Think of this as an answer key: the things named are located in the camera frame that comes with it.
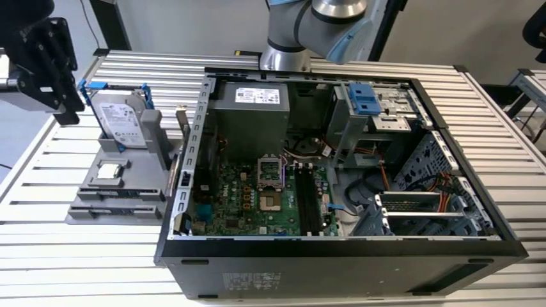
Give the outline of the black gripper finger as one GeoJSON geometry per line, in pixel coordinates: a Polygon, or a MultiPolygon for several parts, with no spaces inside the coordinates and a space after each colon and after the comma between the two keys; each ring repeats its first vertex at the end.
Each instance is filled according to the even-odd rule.
{"type": "Polygon", "coordinates": [[[25,72],[18,77],[17,87],[28,97],[54,112],[53,117],[58,124],[74,125],[78,123],[77,113],[84,110],[84,103],[78,97],[73,71],[66,66],[53,34],[50,19],[46,19],[44,27],[44,44],[38,46],[44,69],[28,71],[21,67],[25,72]]]}
{"type": "Polygon", "coordinates": [[[62,51],[64,58],[66,59],[66,66],[70,69],[70,71],[76,71],[77,59],[74,55],[72,37],[69,34],[69,28],[65,18],[53,17],[50,19],[50,26],[60,46],[60,50],[62,51]]]}

